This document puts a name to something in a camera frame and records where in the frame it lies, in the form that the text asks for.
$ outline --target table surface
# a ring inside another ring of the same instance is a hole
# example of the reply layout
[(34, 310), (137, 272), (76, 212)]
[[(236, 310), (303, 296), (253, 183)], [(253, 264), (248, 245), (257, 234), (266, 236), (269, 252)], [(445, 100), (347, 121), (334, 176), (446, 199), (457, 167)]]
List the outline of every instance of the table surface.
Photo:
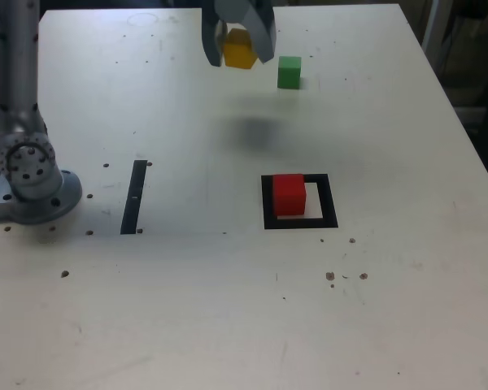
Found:
[[(276, 18), (242, 71), (209, 66), (199, 10), (47, 12), (41, 112), (94, 197), (0, 224), (0, 390), (488, 390), (488, 175), (403, 13)], [(265, 231), (282, 172), (328, 174), (339, 228)]]

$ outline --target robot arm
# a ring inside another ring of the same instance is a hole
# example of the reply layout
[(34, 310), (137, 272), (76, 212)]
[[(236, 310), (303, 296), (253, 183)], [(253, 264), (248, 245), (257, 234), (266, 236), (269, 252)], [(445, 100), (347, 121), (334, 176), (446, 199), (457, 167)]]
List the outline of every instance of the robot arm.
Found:
[[(40, 0), (0, 0), (0, 221), (43, 223), (70, 211), (81, 183), (60, 171), (37, 103)], [(248, 30), (259, 59), (274, 55), (270, 0), (203, 0), (203, 48), (220, 66), (226, 22)]]

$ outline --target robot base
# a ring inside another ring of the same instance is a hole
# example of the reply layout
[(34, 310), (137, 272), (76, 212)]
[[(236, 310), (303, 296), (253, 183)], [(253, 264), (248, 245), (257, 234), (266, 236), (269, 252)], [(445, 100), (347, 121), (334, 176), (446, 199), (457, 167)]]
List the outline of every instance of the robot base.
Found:
[(11, 191), (4, 175), (0, 175), (0, 222), (24, 225), (49, 222), (65, 215), (81, 199), (78, 176), (62, 171), (63, 184), (52, 196), (38, 201), (21, 201)]

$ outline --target cube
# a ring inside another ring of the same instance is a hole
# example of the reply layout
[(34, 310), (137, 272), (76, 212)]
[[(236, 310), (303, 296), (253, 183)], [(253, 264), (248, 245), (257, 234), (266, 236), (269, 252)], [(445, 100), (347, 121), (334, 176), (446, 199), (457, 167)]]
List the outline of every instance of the cube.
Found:
[(278, 59), (277, 87), (281, 89), (299, 89), (302, 59), (300, 57), (281, 56)]
[(276, 217), (303, 215), (306, 196), (303, 175), (273, 175), (273, 213)]
[(241, 28), (233, 28), (224, 43), (224, 62), (227, 67), (251, 69), (258, 55), (251, 47), (250, 34)]

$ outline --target black square outline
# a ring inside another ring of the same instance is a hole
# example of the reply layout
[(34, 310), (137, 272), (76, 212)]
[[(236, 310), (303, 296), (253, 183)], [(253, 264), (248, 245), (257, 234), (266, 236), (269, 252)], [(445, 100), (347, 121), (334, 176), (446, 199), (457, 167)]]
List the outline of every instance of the black square outline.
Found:
[(263, 175), (261, 176), (261, 181), (264, 229), (321, 229), (338, 227), (329, 177), (325, 173), (303, 175), (304, 183), (316, 183), (318, 187), (322, 218), (278, 219), (273, 213), (273, 176)]

